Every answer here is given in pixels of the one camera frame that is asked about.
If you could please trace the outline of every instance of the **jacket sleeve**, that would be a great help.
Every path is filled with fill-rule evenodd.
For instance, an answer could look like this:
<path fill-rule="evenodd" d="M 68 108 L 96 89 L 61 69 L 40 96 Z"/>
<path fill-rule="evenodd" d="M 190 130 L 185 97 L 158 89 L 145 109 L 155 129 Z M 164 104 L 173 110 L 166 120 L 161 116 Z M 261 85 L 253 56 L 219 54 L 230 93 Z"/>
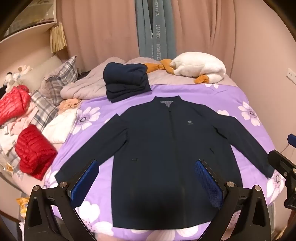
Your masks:
<path fill-rule="evenodd" d="M 55 175 L 58 183 L 68 181 L 81 171 L 90 159 L 101 165 L 112 157 L 127 141 L 127 125 L 119 115 L 114 115 L 76 151 Z"/>
<path fill-rule="evenodd" d="M 205 105 L 199 105 L 198 112 L 261 173 L 272 177 L 274 168 L 268 163 L 268 154 L 236 118 L 220 115 Z"/>

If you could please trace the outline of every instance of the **pink clothing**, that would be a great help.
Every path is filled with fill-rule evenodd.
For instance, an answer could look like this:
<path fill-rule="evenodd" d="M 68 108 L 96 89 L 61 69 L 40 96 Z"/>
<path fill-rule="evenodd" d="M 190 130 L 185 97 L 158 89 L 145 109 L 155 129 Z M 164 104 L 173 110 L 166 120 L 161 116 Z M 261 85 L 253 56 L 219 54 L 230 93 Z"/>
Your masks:
<path fill-rule="evenodd" d="M 37 111 L 38 108 L 32 101 L 30 101 L 26 113 L 7 125 L 10 135 L 19 135 L 23 129 L 27 128 Z"/>

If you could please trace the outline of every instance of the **pink curtain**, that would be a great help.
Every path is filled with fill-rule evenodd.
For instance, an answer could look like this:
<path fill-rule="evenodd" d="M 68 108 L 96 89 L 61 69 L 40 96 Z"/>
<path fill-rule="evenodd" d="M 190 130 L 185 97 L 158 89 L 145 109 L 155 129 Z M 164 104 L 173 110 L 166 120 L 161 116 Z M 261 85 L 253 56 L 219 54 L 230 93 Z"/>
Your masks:
<path fill-rule="evenodd" d="M 107 58 L 139 56 L 134 0 L 57 0 L 69 56 L 88 71 Z"/>
<path fill-rule="evenodd" d="M 230 75 L 235 49 L 234 0 L 171 0 L 177 54 L 204 52 L 224 62 Z"/>

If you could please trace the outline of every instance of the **purple bed sheet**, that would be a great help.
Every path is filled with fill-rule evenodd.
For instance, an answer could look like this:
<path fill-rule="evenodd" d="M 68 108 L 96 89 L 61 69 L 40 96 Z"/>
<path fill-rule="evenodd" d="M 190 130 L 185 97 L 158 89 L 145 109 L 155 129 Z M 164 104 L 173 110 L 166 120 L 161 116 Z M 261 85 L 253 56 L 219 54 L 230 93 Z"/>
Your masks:
<path fill-rule="evenodd" d="M 274 145 L 261 124 L 255 111 L 249 106 L 245 94 L 238 88 L 228 85 L 153 85 L 152 92 L 111 103 L 106 97 L 84 101 L 78 110 L 77 122 L 65 144 L 59 150 L 50 173 L 46 177 L 45 188 L 57 186 L 54 175 L 87 140 L 89 140 L 113 115 L 122 114 L 131 106 L 151 101 L 154 96 L 180 96 L 183 100 L 204 104 L 221 115 L 236 117 L 257 139 L 266 152 Z M 243 186 L 252 188 L 260 185 L 268 204 L 272 203 L 284 187 L 284 178 L 277 172 L 267 179 L 239 151 L 232 147 Z M 198 239 L 209 223 L 178 230 L 130 230 L 112 226 L 111 214 L 111 175 L 113 158 L 100 166 L 99 175 L 88 192 L 83 204 L 76 208 L 80 218 L 91 232 L 104 233 L 124 240 L 173 241 Z M 53 207 L 54 214 L 60 213 Z M 239 212 L 233 215 L 229 228 L 236 224 Z"/>

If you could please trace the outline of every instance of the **red puffer jacket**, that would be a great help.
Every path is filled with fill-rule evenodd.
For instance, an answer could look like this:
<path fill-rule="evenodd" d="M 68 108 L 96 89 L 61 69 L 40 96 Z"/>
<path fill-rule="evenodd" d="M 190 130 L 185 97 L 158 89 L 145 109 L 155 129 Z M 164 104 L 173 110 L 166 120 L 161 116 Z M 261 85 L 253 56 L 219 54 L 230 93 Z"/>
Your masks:
<path fill-rule="evenodd" d="M 13 87 L 0 100 L 0 125 L 11 118 L 23 115 L 27 110 L 30 100 L 31 96 L 28 94 L 27 87 L 24 88 L 22 85 Z"/>
<path fill-rule="evenodd" d="M 20 170 L 42 180 L 57 155 L 53 145 L 30 124 L 20 133 L 15 151 L 20 157 Z"/>

